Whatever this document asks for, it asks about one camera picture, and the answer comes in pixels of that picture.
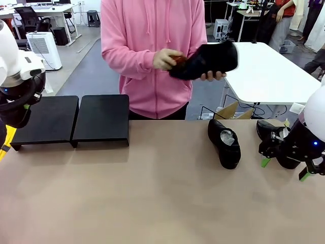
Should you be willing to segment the person's left hand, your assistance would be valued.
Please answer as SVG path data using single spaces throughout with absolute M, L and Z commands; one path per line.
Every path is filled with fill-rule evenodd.
M 213 80 L 221 80 L 225 77 L 226 77 L 226 73 L 222 73 L 220 71 L 217 72 L 208 71 L 207 73 L 202 74 L 200 79 L 202 81 L 208 80 L 209 82 L 212 82 Z

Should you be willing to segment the person's right hand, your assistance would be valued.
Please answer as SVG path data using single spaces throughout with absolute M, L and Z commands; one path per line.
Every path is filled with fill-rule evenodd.
M 153 67 L 155 69 L 170 70 L 173 66 L 176 66 L 177 62 L 173 57 L 181 57 L 183 53 L 173 49 L 161 49 L 156 52 L 153 58 Z

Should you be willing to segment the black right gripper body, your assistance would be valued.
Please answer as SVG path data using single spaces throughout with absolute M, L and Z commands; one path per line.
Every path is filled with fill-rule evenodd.
M 288 157 L 296 161 L 304 161 L 317 159 L 324 152 L 324 142 L 298 119 L 291 128 L 275 127 L 275 133 L 282 138 L 277 148 L 276 158 Z

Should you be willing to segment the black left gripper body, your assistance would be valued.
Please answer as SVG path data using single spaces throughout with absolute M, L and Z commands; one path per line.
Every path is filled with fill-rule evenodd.
M 27 125 L 31 109 L 24 104 L 35 94 L 43 92 L 46 75 L 39 74 L 15 87 L 1 87 L 1 121 L 5 125 L 20 129 Z

